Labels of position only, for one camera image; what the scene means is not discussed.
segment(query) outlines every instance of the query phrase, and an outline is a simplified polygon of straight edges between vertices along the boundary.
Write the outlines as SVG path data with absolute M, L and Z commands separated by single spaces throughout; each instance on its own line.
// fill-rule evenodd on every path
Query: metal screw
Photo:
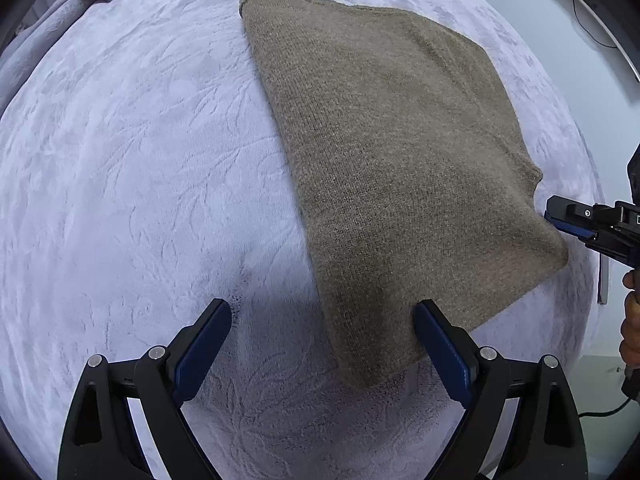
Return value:
M 552 355 L 545 355 L 545 358 L 543 361 L 545 362 L 545 365 L 547 365 L 549 368 L 556 368 L 558 366 L 558 359 L 556 359 Z
M 152 359 L 159 359 L 164 355 L 164 348 L 161 346 L 154 346 L 149 350 L 149 357 Z
M 95 368 L 97 367 L 97 365 L 99 365 L 102 362 L 102 356 L 99 354 L 94 354 L 91 357 L 89 357 L 88 361 L 86 362 L 91 368 Z
M 490 346 L 483 346 L 480 349 L 480 356 L 487 361 L 493 361 L 498 357 L 498 352 L 496 352 L 495 349 L 491 348 Z

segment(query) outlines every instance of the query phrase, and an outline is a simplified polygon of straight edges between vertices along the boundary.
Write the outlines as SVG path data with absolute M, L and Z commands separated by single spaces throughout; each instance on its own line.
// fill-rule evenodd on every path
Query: finger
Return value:
M 620 357 L 632 368 L 640 368 L 640 352 L 629 348 L 626 341 L 620 343 Z
M 625 318 L 634 330 L 640 330 L 640 304 L 636 300 L 636 294 L 630 292 L 625 298 Z
M 635 285 L 634 285 L 634 272 L 632 270 L 630 270 L 628 273 L 625 274 L 625 277 L 622 278 L 622 284 L 624 286 L 626 286 L 626 288 L 630 288 L 631 290 L 634 290 Z
M 640 352 L 640 331 L 634 330 L 628 320 L 625 319 L 622 322 L 620 333 L 622 334 L 622 337 L 629 348 Z

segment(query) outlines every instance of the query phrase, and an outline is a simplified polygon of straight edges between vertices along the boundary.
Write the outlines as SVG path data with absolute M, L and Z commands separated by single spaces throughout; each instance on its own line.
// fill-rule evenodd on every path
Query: bed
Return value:
M 544 173 L 536 210 L 553 194 L 604 201 L 560 92 L 484 0 L 337 1 L 480 44 Z M 428 358 L 367 390 L 339 380 L 238 0 L 58 0 L 2 54 L 0 81 L 0 416 L 43 480 L 87 358 L 137 358 L 213 297 L 234 326 L 183 413 L 222 478 L 427 475 L 462 408 Z M 597 324 L 598 257 L 566 243 L 568 266 L 476 329 L 479 345 L 572 368 Z

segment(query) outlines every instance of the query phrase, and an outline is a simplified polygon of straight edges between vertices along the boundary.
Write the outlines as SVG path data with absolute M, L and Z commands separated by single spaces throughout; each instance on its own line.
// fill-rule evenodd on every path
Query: knit fabric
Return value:
M 542 173 L 480 46 L 398 9 L 240 0 L 240 13 L 349 384 L 424 355 L 417 302 L 470 331 L 567 263 L 534 210 Z

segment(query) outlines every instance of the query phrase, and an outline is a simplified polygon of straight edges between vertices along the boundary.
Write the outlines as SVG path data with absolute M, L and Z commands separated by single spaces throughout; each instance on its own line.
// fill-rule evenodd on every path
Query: blue gripper pad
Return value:
M 467 409 L 473 400 L 472 385 L 478 375 L 473 340 L 463 329 L 451 326 L 431 300 L 414 307 L 414 329 L 449 397 Z
M 193 399 L 198 393 L 231 330 L 231 322 L 228 303 L 214 300 L 196 323 L 183 328 L 169 346 L 172 357 L 176 359 L 170 376 L 173 376 L 173 397 L 178 405 Z
M 547 211 L 545 211 L 545 220 L 559 231 L 577 236 L 578 238 L 593 238 L 596 235 L 595 231 L 589 231 L 588 229 L 577 227 L 575 225 L 569 224 L 568 222 L 552 218 Z

